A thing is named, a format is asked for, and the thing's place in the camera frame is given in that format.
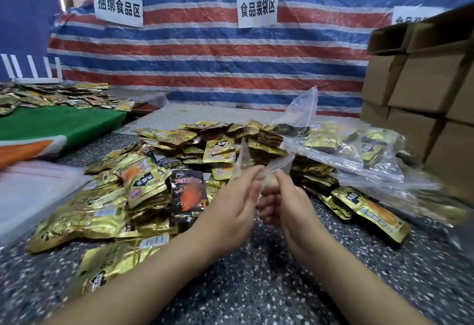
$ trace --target forearm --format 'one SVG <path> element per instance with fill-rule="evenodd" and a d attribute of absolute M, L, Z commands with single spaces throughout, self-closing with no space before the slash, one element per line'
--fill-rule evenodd
<path fill-rule="evenodd" d="M 68 304 L 44 325 L 146 325 L 210 261 L 190 230 L 131 271 Z"/>
<path fill-rule="evenodd" d="M 432 324 L 326 230 L 317 239 L 310 271 L 351 325 Z"/>

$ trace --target person's left hand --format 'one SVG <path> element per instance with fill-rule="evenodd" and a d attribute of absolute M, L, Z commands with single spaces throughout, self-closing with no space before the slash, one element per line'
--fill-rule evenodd
<path fill-rule="evenodd" d="M 263 165 L 251 167 L 231 180 L 187 231 L 210 250 L 212 262 L 240 248 L 250 236 L 263 168 Z"/>

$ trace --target white router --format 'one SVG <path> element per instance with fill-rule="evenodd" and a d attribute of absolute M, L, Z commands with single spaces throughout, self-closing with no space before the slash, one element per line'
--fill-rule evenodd
<path fill-rule="evenodd" d="M 8 59 L 8 55 L 2 54 L 1 58 L 3 60 L 3 64 L 7 70 L 8 76 L 11 78 L 12 82 L 15 84 L 57 84 L 62 83 L 62 71 L 61 71 L 61 62 L 59 61 L 58 57 L 55 57 L 56 63 L 56 71 L 58 74 L 58 78 L 53 78 L 53 74 L 51 73 L 51 67 L 49 66 L 49 61 L 47 57 L 43 57 L 44 67 L 46 68 L 46 73 L 48 75 L 47 78 L 39 78 L 38 72 L 36 71 L 35 62 L 33 61 L 33 57 L 31 55 L 27 55 L 28 63 L 30 64 L 31 73 L 33 74 L 33 78 L 23 78 L 23 73 L 21 72 L 20 64 L 18 63 L 17 57 L 13 54 L 10 54 L 11 61 L 13 62 L 13 66 L 15 67 L 15 71 L 17 73 L 17 77 L 13 73 L 13 68 L 11 67 L 10 61 Z"/>

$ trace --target blue wall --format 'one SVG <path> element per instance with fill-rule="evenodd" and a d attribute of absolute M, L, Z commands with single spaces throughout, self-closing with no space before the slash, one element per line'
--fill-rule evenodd
<path fill-rule="evenodd" d="M 33 56 L 39 76 L 46 76 L 42 57 L 50 25 L 59 12 L 59 0 L 0 0 L 0 53 L 15 54 L 23 76 L 32 76 L 27 54 Z M 8 75 L 0 60 L 0 81 L 5 80 Z"/>

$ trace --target hand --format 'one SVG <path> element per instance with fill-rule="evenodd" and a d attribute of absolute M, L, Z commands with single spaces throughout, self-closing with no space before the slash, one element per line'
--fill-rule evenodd
<path fill-rule="evenodd" d="M 265 224 L 281 228 L 292 254 L 308 268 L 314 242 L 329 234 L 314 211 L 305 191 L 296 187 L 281 170 L 276 172 L 277 185 L 262 190 L 257 205 L 259 218 Z"/>
<path fill-rule="evenodd" d="M 188 232 L 209 246 L 211 262 L 245 244 L 254 227 L 263 165 L 251 167 L 223 187 Z"/>

